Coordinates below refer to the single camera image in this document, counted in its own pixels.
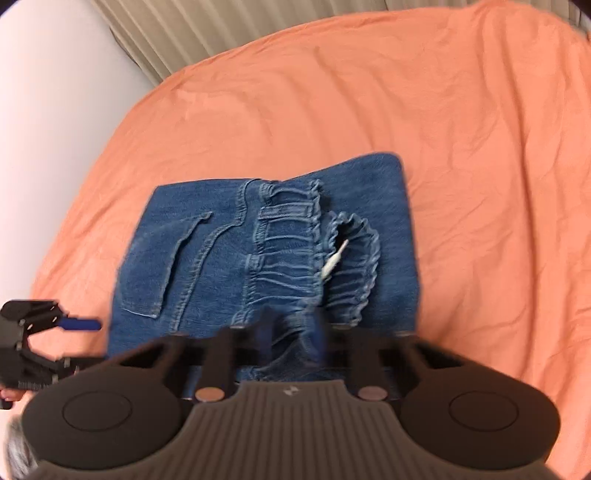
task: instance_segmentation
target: bed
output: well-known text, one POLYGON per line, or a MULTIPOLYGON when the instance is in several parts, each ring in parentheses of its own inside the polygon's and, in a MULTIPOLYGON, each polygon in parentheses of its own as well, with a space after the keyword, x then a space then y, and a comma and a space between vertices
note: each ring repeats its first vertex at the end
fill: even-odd
MULTIPOLYGON (((32 296, 108 321, 157 185, 287 179, 371 151, 404 165, 423 337, 542 389, 548 464, 591 470, 591 45, 485 1, 329 18, 203 60, 138 103, 98 158, 32 296)), ((48 332, 51 355, 105 335, 48 332)))

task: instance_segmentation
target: human hand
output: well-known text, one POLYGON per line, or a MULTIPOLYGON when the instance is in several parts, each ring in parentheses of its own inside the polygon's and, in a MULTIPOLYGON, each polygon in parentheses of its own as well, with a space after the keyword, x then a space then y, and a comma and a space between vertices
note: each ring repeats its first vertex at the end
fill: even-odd
POLYGON ((0 385, 0 397, 6 401, 22 400, 22 398, 25 396, 25 393, 27 393, 27 392, 24 390, 15 390, 13 388, 4 388, 2 385, 0 385))

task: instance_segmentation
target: wrinkled fabric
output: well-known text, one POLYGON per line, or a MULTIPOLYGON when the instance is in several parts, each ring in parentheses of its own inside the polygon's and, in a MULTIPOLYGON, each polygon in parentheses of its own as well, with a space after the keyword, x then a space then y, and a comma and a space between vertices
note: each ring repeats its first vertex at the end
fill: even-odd
MULTIPOLYGON (((117 268, 158 185, 283 180, 395 152, 413 215, 419 334, 548 394, 561 415, 548 464, 580 480, 591 470, 589 92, 587 39, 510 2, 348 15, 263 38, 137 104, 33 295, 108 321, 117 268)), ((56 331, 36 345, 59 355, 105 343, 56 331)))
POLYGON ((268 307, 283 319, 273 364, 241 378, 312 380, 311 369, 321 367, 309 341, 318 307, 336 326, 388 334, 414 330, 417 304, 404 176, 391 154, 287 181, 165 185, 150 198, 119 269, 108 354, 172 333, 211 337, 224 326, 251 325, 268 307))

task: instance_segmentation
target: controller logo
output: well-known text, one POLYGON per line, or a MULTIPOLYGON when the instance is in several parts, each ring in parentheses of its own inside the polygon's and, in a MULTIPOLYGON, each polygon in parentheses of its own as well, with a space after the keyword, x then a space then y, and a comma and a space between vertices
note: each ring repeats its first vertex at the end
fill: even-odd
POLYGON ((297 395, 300 392, 300 389, 291 385, 290 387, 286 388, 283 390, 283 393, 285 395, 287 395, 288 397, 293 397, 295 395, 297 395))

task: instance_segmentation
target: jeans back pocket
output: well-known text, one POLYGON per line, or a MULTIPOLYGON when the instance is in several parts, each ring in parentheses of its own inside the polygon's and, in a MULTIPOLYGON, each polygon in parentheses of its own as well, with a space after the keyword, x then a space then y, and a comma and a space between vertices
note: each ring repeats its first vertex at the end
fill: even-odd
POLYGON ((119 269, 116 295, 123 309, 158 318, 183 244, 211 214, 206 212, 138 229, 119 269))

